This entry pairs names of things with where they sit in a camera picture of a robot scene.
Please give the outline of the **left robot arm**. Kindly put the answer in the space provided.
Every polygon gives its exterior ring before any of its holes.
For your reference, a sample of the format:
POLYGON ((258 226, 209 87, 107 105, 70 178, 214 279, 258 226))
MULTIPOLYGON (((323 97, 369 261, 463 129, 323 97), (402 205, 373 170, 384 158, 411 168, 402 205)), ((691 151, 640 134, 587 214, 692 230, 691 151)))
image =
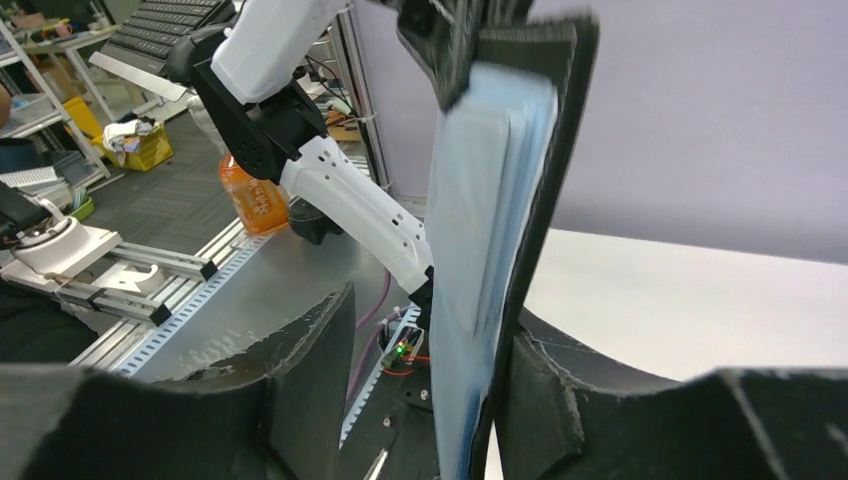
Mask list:
MULTIPOLYGON (((193 88, 238 164, 252 177, 299 195, 366 247, 423 312, 479 331, 509 321, 508 274, 486 267, 488 246, 447 238, 446 220, 431 240, 407 225, 400 205, 330 156, 335 142, 295 72, 341 11, 339 1, 251 1, 229 23, 178 37, 166 62, 170 80, 193 88), (477 260, 458 267, 459 254, 477 260)), ((500 126, 472 122, 463 95, 480 75, 473 63, 485 27, 524 19, 526 1, 396 1, 398 29, 430 76, 443 111, 434 150, 445 176, 433 193, 448 204, 493 216, 509 159, 500 126)))

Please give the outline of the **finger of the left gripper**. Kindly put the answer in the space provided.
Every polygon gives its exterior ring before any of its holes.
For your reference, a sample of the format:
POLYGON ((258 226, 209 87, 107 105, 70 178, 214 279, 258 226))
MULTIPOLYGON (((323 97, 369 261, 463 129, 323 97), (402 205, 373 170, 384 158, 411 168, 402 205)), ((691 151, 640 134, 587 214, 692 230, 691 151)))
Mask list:
POLYGON ((396 3, 401 44, 428 77, 440 109, 465 92, 481 31, 527 18, 532 3, 513 0, 404 0, 396 3))

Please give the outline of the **black leather card holder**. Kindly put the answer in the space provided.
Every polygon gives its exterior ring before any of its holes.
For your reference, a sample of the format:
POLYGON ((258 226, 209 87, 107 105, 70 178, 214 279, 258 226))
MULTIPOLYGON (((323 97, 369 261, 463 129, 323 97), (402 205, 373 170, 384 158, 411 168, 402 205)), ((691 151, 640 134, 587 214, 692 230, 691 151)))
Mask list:
POLYGON ((466 479, 487 433, 500 340, 535 270, 599 43, 589 13, 480 34, 437 124, 425 228, 434 257, 430 394, 439 475, 466 479))

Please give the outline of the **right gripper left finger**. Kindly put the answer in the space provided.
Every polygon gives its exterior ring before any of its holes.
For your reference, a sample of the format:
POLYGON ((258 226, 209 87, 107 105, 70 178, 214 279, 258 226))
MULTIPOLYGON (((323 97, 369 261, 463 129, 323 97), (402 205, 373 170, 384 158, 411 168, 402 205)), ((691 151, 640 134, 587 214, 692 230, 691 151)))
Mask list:
POLYGON ((1 370, 5 479, 331 479, 351 363, 346 283, 182 380, 89 368, 1 370))

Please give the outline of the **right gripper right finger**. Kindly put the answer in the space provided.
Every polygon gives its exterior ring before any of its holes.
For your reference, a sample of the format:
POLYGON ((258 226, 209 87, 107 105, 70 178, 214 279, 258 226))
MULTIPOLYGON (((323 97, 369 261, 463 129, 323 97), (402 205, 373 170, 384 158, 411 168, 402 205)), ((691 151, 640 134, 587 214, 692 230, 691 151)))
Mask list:
POLYGON ((523 312, 496 418, 508 479, 843 479, 843 369, 674 381, 523 312))

